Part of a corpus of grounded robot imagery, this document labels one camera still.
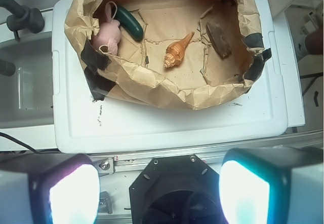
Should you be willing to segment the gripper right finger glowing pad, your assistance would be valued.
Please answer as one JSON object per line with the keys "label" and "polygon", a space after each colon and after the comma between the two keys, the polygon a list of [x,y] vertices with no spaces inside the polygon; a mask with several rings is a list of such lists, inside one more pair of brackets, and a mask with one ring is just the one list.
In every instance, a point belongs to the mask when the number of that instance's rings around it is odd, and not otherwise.
{"label": "gripper right finger glowing pad", "polygon": [[232,148],[219,194],[229,223],[323,223],[323,149]]}

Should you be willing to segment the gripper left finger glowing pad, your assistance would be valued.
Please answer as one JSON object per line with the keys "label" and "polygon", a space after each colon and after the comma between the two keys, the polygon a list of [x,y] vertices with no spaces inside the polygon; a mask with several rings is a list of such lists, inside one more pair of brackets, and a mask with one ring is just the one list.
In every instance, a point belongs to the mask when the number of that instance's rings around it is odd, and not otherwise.
{"label": "gripper left finger glowing pad", "polygon": [[1,223],[94,223],[99,195],[85,154],[1,156]]}

